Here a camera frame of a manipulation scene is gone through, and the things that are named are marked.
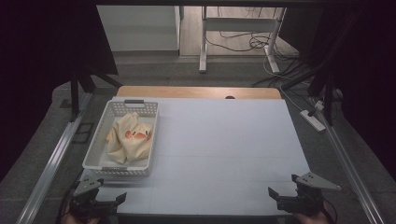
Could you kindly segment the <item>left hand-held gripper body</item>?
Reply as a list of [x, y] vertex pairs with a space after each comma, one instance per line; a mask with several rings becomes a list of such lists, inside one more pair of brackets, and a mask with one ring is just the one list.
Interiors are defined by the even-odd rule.
[[108, 217], [117, 214], [117, 207], [109, 205], [112, 201], [99, 202], [96, 196], [101, 186], [97, 179], [85, 176], [78, 182], [72, 194], [69, 205], [69, 213], [76, 218]]

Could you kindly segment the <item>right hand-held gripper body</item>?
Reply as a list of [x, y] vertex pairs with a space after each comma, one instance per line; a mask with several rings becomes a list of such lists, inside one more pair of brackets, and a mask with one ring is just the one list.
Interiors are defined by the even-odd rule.
[[323, 208], [324, 189], [341, 190], [339, 185], [309, 172], [297, 178], [300, 186], [296, 189], [297, 195], [286, 201], [276, 202], [277, 209], [288, 213], [316, 215]]

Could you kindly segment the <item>white plastic basket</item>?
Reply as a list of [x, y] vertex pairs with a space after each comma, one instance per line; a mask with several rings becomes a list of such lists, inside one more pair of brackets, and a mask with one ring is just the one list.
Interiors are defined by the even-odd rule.
[[[82, 166], [99, 175], [149, 176], [151, 173], [156, 140], [159, 108], [156, 102], [144, 100], [111, 100], [106, 104], [102, 117], [92, 138]], [[147, 159], [127, 161], [124, 164], [113, 161], [106, 151], [106, 137], [112, 125], [128, 113], [137, 113], [141, 122], [153, 125], [151, 151]]]

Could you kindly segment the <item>cream cloth with orange print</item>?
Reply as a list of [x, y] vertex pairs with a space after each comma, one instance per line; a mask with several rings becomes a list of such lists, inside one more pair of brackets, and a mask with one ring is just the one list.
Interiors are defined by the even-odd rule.
[[141, 122], [135, 112], [128, 113], [116, 121], [107, 134], [107, 155], [121, 164], [147, 159], [152, 133], [152, 124]]

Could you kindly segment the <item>person's right hand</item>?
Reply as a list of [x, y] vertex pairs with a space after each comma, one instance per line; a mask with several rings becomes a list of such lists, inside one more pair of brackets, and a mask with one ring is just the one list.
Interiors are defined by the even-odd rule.
[[304, 214], [293, 214], [301, 224], [332, 224], [332, 222], [322, 213], [318, 213], [314, 216], [306, 216]]

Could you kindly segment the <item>person's left hand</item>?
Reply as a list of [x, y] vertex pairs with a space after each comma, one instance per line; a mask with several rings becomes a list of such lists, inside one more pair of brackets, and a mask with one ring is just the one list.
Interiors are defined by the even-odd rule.
[[88, 220], [79, 220], [78, 218], [67, 214], [61, 219], [61, 224], [99, 224], [100, 218], [89, 218]]

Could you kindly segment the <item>white power strip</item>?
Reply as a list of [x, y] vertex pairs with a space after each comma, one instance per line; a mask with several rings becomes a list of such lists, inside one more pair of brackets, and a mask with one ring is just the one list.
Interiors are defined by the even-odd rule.
[[303, 110], [300, 112], [302, 118], [307, 121], [317, 132], [322, 132], [325, 130], [325, 126], [313, 115], [312, 112], [308, 110]]

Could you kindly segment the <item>black curtain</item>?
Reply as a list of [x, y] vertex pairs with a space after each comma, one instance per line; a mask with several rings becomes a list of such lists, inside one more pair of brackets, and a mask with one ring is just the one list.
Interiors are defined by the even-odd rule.
[[118, 73], [95, 0], [0, 0], [0, 181], [73, 76]]
[[[289, 8], [279, 36], [317, 65], [347, 6]], [[396, 0], [368, 0], [332, 63], [346, 120], [396, 180]]]

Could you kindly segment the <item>wooden table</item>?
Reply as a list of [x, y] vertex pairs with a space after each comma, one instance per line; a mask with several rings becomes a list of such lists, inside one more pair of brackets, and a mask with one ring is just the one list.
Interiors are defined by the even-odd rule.
[[229, 95], [235, 99], [281, 99], [274, 88], [122, 86], [117, 92], [118, 97], [225, 99]]

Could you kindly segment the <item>white cabinet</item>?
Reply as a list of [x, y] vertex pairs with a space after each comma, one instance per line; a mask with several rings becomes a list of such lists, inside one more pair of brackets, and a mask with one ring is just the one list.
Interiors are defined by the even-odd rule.
[[178, 51], [179, 7], [98, 6], [113, 51]]

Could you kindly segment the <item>aluminium rail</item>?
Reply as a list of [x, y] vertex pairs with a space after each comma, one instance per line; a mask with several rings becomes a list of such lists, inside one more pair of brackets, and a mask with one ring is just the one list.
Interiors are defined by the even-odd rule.
[[323, 112], [324, 110], [316, 108], [316, 116], [326, 128], [326, 134], [329, 137], [334, 152], [346, 173], [346, 177], [352, 189], [360, 201], [365, 215], [371, 224], [387, 224], [386, 219], [382, 216], [372, 194], [358, 174], [358, 171], [352, 160], [349, 158], [344, 144], [342, 143], [334, 127], [325, 119]]
[[41, 204], [45, 200], [45, 196], [49, 191], [50, 185], [55, 177], [61, 161], [71, 144], [74, 134], [76, 133], [78, 126], [81, 123], [81, 120], [85, 114], [85, 110], [92, 98], [91, 93], [83, 93], [79, 103], [79, 111], [77, 113], [77, 117], [74, 121], [69, 121], [67, 126], [64, 129], [63, 134], [61, 135], [58, 144], [49, 160], [43, 169], [41, 176], [38, 178], [35, 187], [28, 198], [25, 206], [23, 207], [16, 224], [32, 224], [36, 214], [39, 211]]

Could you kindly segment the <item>white desk frame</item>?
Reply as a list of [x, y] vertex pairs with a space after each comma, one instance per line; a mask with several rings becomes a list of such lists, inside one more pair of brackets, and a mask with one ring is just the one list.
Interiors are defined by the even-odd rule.
[[269, 33], [269, 42], [264, 46], [266, 60], [272, 72], [279, 73], [273, 49], [278, 37], [278, 33], [286, 12], [285, 7], [281, 7], [279, 14], [273, 19], [266, 18], [211, 18], [207, 16], [207, 7], [202, 7], [202, 40], [199, 58], [199, 72], [206, 72], [206, 33], [207, 32], [259, 32]]

